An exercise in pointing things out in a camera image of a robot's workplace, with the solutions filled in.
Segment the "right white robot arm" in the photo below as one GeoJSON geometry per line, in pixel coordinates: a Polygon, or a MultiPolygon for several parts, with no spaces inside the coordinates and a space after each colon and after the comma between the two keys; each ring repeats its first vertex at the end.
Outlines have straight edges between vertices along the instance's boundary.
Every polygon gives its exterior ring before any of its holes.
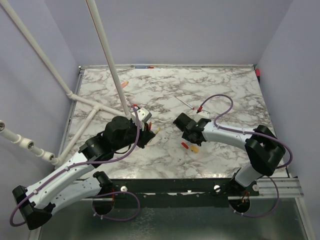
{"type": "Polygon", "coordinates": [[[234,174],[229,184],[230,191],[236,196],[246,192],[257,179],[272,176],[286,152],[283,144],[264,125],[254,129],[231,128],[202,116],[191,119],[185,113],[181,113],[173,124],[182,131],[182,138],[192,144],[217,142],[246,151],[249,163],[234,174]]]}

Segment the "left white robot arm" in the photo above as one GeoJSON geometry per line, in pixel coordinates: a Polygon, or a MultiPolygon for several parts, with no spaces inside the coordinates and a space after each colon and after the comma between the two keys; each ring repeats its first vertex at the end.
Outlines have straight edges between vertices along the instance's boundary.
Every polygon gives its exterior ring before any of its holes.
{"type": "Polygon", "coordinates": [[[144,148],[156,134],[141,117],[127,119],[116,116],[106,124],[104,131],[89,138],[79,150],[63,165],[42,180],[28,187],[19,185],[12,190],[16,207],[9,223],[13,227],[21,224],[34,230],[45,223],[59,210],[87,197],[101,198],[114,190],[112,181],[103,171],[97,171],[83,183],[74,183],[86,173],[102,164],[116,162],[115,154],[123,148],[120,159],[124,159],[136,148],[144,148]],[[14,223],[16,212],[23,222],[14,223]]]}

